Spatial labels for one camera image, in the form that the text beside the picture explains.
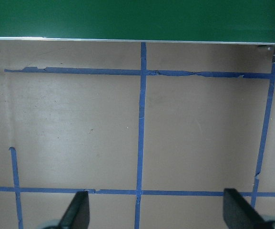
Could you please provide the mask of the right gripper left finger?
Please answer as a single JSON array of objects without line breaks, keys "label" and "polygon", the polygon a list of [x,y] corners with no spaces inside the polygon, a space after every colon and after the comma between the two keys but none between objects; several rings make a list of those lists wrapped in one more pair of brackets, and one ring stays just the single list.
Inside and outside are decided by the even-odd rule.
[{"label": "right gripper left finger", "polygon": [[90,223],[88,191],[75,194],[60,220],[61,229],[87,229]]}]

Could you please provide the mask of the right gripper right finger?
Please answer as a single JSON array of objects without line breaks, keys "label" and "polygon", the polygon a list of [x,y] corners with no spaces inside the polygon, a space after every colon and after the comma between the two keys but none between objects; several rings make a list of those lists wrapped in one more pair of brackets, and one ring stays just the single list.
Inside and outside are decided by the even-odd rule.
[{"label": "right gripper right finger", "polygon": [[225,188],[223,219],[229,229],[260,229],[265,220],[234,188]]}]

